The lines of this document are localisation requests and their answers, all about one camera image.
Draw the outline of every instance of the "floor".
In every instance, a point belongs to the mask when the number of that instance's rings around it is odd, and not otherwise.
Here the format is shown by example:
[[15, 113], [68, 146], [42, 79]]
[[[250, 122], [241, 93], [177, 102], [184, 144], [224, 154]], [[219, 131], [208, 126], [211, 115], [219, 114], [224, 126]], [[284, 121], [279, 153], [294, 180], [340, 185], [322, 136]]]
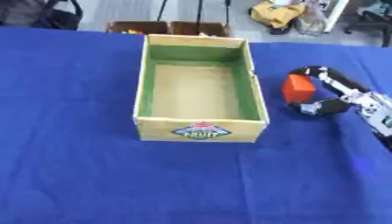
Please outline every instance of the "floor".
[[[80, 25], [82, 30], [104, 31], [110, 21], [156, 20], [162, 0], [79, 0], [85, 11]], [[351, 35], [342, 30], [347, 25], [341, 19], [329, 34], [313, 37], [292, 30], [289, 34], [272, 36], [267, 29], [247, 14], [248, 8], [260, 0], [237, 0], [231, 7], [231, 35], [251, 42], [310, 42], [348, 46], [379, 46], [380, 33], [355, 31]], [[163, 20], [194, 21], [197, 10], [196, 0], [168, 0]], [[204, 0], [203, 20], [225, 22], [224, 0]]]

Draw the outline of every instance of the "green box lining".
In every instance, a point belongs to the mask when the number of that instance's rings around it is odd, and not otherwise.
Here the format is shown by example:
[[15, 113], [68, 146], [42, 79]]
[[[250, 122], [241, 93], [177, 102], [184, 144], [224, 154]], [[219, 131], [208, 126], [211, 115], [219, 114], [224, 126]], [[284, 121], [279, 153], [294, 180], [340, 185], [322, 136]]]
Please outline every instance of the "green box lining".
[[234, 87], [242, 119], [263, 119], [257, 112], [256, 100], [253, 96], [243, 52], [242, 48], [150, 45], [146, 50], [147, 57], [139, 116], [151, 116], [155, 67], [159, 64], [189, 67], [232, 67]]

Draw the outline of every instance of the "wooden crate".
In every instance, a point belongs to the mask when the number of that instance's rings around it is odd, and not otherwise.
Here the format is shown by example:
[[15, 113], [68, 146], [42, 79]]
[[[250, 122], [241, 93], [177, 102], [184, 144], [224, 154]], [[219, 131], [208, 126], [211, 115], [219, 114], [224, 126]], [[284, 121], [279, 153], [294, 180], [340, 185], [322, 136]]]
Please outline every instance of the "wooden crate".
[[134, 121], [142, 140], [254, 142], [270, 123], [248, 42], [145, 37]]
[[[197, 23], [195, 22], [173, 21], [170, 27], [173, 35], [199, 36]], [[199, 32], [203, 32], [207, 36], [228, 37], [228, 29], [221, 23], [200, 22]]]
[[117, 21], [108, 23], [106, 32], [139, 31], [144, 34], [168, 34], [168, 24], [164, 21]]

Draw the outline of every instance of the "fruit box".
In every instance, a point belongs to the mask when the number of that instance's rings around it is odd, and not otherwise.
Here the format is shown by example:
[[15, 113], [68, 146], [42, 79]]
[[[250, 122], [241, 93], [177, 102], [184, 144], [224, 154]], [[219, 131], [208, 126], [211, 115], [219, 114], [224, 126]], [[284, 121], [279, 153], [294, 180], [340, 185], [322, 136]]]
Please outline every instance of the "fruit box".
[[270, 119], [248, 42], [145, 36], [133, 119], [142, 140], [254, 142]]

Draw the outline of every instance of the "table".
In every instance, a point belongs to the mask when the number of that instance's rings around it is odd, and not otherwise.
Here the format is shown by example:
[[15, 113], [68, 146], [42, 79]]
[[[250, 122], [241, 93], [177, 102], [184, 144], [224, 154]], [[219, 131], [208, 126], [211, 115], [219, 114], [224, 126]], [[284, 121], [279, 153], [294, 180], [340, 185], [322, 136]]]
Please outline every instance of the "table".
[[390, 49], [252, 43], [260, 139], [155, 143], [130, 119], [142, 36], [0, 37], [0, 223], [390, 223], [392, 154], [353, 111], [300, 115], [280, 92], [291, 69], [324, 65], [391, 94]]

